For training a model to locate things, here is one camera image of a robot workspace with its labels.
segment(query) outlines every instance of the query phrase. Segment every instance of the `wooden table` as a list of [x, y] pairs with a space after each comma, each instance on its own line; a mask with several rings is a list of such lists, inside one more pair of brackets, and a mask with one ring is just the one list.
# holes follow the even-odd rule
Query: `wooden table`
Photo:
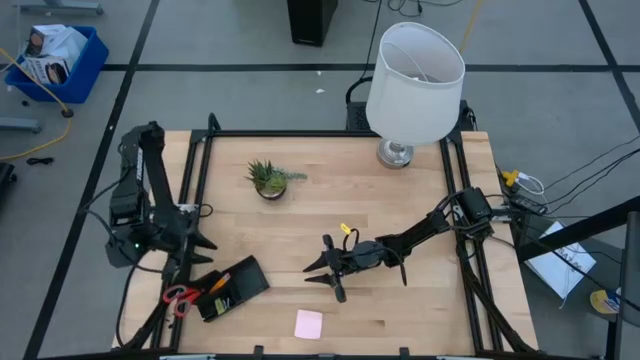
[[[174, 199], [189, 137], [190, 132], [166, 133], [163, 155]], [[487, 134], [463, 133], [463, 138], [472, 184], [487, 195], [499, 194]], [[183, 324], [181, 352], [251, 353], [255, 345], [263, 345], [267, 354], [390, 355], [398, 354], [399, 347], [409, 347], [412, 355], [473, 354], [452, 232], [414, 248], [405, 262], [407, 287], [398, 268], [380, 266], [345, 277], [348, 301], [339, 304], [333, 289], [303, 281], [310, 274], [302, 269], [324, 249], [322, 235], [330, 234], [338, 242], [344, 236], [340, 223], [358, 228], [362, 240], [399, 233], [447, 195], [437, 144], [417, 147], [411, 165], [402, 170], [378, 163], [377, 144], [375, 138], [214, 140], [204, 197], [214, 213], [202, 219], [200, 230], [219, 249], [202, 251], [215, 261], [194, 266], [192, 279], [254, 255], [271, 288], [211, 323], [202, 322], [197, 309], [192, 309]], [[247, 162], [253, 159], [270, 159], [309, 178], [290, 183], [282, 199], [268, 202], [244, 179]], [[457, 176], [455, 155], [452, 162]], [[196, 168], [191, 197], [197, 172]], [[490, 201], [497, 205], [500, 199]], [[507, 225], [496, 223], [494, 230], [497, 237], [511, 241]], [[515, 251], [491, 239], [484, 248], [497, 306], [522, 338], [537, 347]], [[151, 252], [141, 264], [162, 268], [165, 259], [165, 254]], [[157, 274], [136, 271], [133, 275], [120, 325], [125, 341], [158, 301], [160, 283]], [[490, 349], [486, 313], [477, 303], [484, 346]], [[298, 309], [324, 314], [320, 340], [293, 336]], [[164, 345], [169, 343], [169, 332], [164, 331]]]

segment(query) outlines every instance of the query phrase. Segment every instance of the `small pot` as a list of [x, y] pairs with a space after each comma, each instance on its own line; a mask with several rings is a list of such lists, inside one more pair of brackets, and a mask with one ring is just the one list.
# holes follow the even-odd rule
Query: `small pot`
[[263, 194], [263, 193], [260, 192], [260, 190], [258, 190], [258, 188], [256, 188], [256, 192], [263, 199], [266, 199], [266, 200], [278, 200], [278, 199], [280, 199], [282, 197], [282, 195], [284, 195], [285, 191], [287, 191], [287, 187], [286, 186], [279, 193], [276, 193], [276, 194]]

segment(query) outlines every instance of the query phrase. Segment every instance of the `scissors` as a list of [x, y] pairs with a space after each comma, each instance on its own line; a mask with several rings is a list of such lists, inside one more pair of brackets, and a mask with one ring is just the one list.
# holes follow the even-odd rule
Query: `scissors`
[[167, 304], [176, 300], [173, 312], [176, 317], [183, 318], [189, 312], [191, 305], [202, 295], [202, 291], [185, 285], [173, 285], [162, 294], [162, 300]]

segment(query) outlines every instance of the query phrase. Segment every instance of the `potted plant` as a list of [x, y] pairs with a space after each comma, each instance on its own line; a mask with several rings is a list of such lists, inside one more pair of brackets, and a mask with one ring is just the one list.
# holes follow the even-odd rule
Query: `potted plant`
[[287, 190], [287, 180], [307, 178], [307, 175], [302, 173], [291, 173], [275, 168], [270, 160], [250, 162], [249, 175], [251, 176], [246, 178], [253, 183], [258, 194], [267, 200], [281, 198]]

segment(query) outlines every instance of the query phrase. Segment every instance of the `table lamp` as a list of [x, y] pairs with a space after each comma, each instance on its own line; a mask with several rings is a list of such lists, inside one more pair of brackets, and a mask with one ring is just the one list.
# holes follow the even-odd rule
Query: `table lamp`
[[403, 168], [413, 146], [447, 136], [458, 120], [465, 66], [438, 32], [417, 23], [390, 27], [380, 40], [366, 114], [382, 139], [378, 159]]

